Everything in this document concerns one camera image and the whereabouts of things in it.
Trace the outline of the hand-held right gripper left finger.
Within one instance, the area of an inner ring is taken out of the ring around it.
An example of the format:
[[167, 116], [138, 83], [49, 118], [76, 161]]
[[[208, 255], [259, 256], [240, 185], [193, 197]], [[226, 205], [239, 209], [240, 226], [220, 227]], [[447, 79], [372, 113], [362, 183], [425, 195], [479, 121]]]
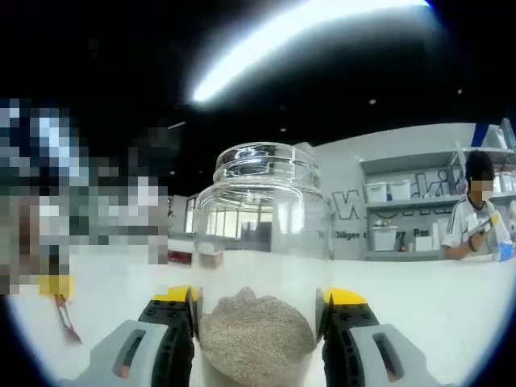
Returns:
[[198, 334], [190, 285], [156, 295], [138, 320], [127, 320], [90, 352], [89, 366], [61, 386], [188, 386]]

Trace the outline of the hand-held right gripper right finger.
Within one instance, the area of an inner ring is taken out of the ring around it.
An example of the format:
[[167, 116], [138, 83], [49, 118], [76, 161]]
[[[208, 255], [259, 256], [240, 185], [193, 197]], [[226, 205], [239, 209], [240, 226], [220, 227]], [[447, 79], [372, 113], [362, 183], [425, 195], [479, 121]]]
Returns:
[[439, 386], [424, 353], [391, 324], [381, 324], [365, 298], [319, 288], [317, 341], [328, 386]]

